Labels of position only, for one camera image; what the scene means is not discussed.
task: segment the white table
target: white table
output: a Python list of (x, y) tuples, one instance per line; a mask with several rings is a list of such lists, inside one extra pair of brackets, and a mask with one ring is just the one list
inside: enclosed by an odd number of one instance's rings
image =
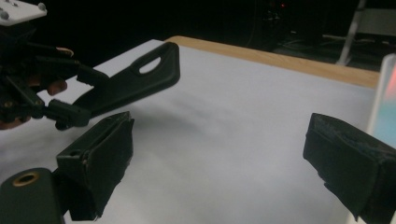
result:
[[(96, 68), (115, 74), (161, 43)], [(303, 159), (305, 133), (313, 112), (364, 130), (373, 89), (184, 47), (180, 65), (176, 86), (109, 113), (131, 111), (134, 157), (96, 223), (345, 223), (347, 210)], [(58, 99), (88, 89), (68, 84)], [(55, 169), (88, 128), (62, 133), (41, 119), (0, 132), (0, 181)]]

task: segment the human hand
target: human hand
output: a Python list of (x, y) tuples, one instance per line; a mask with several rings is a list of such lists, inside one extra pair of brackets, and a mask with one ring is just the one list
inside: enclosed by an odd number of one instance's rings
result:
[[(30, 87), (39, 86), (40, 78), (40, 75), (30, 76), (28, 77), (27, 83)], [(66, 89), (67, 83), (64, 80), (56, 80), (47, 87), (47, 93), (52, 96)], [(0, 120), (0, 130), (13, 129), (22, 125), (28, 120), (30, 120), (30, 117), (16, 118), (14, 121), (11, 122), (3, 122), (2, 120)]]

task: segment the white paper sheet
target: white paper sheet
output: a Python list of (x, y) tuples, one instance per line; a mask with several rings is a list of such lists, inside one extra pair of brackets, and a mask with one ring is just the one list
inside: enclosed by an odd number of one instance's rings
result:
[[(115, 74), (161, 43), (97, 69)], [(313, 112), (364, 129), (374, 90), (183, 47), (180, 65), (176, 86), (110, 113), (131, 111), (134, 157), (96, 223), (345, 221), (347, 210), (303, 159), (305, 133)], [(72, 103), (87, 89), (70, 80), (57, 98)], [(33, 120), (0, 132), (0, 181), (54, 169), (55, 156), (89, 128), (53, 125)]]

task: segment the oval handle hole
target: oval handle hole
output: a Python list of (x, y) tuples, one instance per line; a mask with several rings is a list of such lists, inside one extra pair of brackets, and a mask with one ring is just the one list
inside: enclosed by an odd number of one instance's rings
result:
[(155, 60), (153, 60), (153, 61), (145, 64), (141, 68), (139, 68), (139, 73), (144, 75), (144, 74), (151, 72), (158, 66), (158, 64), (160, 64), (160, 62), (161, 62), (161, 58), (156, 58)]

